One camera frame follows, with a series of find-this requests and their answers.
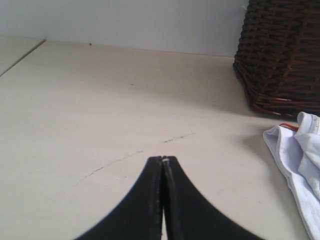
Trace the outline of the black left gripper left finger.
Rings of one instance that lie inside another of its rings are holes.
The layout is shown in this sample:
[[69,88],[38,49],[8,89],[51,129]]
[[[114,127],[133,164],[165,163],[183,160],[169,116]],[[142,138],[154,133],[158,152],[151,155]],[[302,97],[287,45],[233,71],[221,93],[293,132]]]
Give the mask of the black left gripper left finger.
[[162,157],[153,156],[120,203],[78,240],[160,240],[162,238]]

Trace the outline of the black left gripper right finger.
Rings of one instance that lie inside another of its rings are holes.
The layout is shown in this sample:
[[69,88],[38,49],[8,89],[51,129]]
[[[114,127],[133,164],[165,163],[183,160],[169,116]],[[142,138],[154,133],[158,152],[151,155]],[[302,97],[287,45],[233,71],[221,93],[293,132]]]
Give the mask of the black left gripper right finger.
[[169,240],[258,240],[214,207],[190,181],[175,156],[162,159],[161,203]]

